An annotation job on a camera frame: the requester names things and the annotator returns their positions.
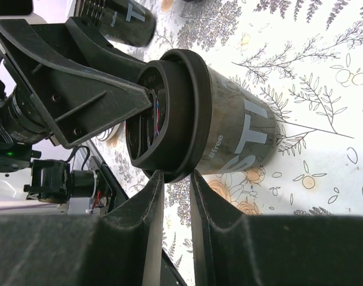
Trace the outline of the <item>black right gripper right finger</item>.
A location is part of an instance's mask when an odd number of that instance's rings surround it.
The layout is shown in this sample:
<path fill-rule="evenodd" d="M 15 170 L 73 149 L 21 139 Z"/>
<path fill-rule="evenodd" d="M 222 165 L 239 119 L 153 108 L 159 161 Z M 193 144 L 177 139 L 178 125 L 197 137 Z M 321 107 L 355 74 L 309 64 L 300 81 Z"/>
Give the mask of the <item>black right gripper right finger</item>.
<path fill-rule="evenodd" d="M 363 285 L 362 216 L 247 215 L 190 182 L 197 285 Z"/>

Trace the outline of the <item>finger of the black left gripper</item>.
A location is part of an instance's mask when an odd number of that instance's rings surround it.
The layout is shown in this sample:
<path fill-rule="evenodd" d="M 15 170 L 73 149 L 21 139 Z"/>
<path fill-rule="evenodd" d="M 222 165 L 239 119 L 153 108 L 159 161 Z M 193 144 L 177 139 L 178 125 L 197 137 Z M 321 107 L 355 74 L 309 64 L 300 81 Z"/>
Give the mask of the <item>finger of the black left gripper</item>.
<path fill-rule="evenodd" d="M 93 69 L 135 83 L 145 62 L 115 48 L 85 17 L 70 17 L 65 26 Z"/>
<path fill-rule="evenodd" d="M 145 87 L 87 65 L 65 23 L 0 20 L 16 87 L 0 90 L 0 149 L 50 139 L 73 148 L 152 106 Z"/>

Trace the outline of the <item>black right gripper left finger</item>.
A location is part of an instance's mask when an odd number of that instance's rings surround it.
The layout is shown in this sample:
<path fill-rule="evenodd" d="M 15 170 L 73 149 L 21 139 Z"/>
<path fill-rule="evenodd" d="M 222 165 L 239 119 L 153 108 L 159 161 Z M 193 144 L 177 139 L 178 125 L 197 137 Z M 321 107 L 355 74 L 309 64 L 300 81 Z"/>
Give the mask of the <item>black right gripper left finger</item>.
<path fill-rule="evenodd" d="M 159 285 L 164 175 L 105 216 L 0 215 L 0 285 Z"/>

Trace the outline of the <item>black plastic cup lid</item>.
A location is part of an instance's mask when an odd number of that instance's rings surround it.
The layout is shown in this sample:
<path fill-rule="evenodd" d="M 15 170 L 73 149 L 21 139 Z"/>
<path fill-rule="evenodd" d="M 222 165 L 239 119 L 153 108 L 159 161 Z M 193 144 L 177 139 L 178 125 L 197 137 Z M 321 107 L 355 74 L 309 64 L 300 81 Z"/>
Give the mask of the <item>black plastic cup lid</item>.
<path fill-rule="evenodd" d="M 131 163 L 147 177 L 162 170 L 166 183 L 178 182 L 197 167 L 209 135 L 207 65 L 196 52 L 171 49 L 148 62 L 137 83 L 148 90 L 152 106 L 126 121 Z"/>

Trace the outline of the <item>dark paper coffee cup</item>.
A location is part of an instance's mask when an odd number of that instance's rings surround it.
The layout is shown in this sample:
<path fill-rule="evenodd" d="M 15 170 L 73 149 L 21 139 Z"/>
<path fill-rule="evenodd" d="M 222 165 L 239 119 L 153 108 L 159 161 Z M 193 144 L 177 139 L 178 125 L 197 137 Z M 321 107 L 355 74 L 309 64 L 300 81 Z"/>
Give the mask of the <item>dark paper coffee cup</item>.
<path fill-rule="evenodd" d="M 259 167 L 275 146 L 277 122 L 264 101 L 212 68 L 209 136 L 196 166 L 202 175 Z"/>

